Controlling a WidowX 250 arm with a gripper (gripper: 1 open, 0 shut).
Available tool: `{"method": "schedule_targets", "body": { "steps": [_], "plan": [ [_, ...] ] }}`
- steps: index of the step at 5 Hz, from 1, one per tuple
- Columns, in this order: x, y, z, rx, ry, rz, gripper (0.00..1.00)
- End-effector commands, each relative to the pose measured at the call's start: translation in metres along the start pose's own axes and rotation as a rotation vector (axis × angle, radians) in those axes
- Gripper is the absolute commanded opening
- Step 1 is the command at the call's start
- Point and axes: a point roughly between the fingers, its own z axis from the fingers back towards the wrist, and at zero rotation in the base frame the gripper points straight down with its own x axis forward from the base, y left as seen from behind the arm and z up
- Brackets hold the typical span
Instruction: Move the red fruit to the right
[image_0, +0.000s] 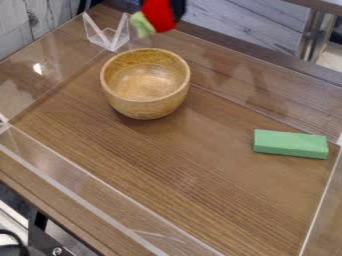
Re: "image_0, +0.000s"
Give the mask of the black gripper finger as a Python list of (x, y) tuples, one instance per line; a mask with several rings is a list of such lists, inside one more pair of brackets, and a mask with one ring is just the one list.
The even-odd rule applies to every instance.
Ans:
[(187, 0), (171, 0), (175, 21), (179, 22), (187, 12)]

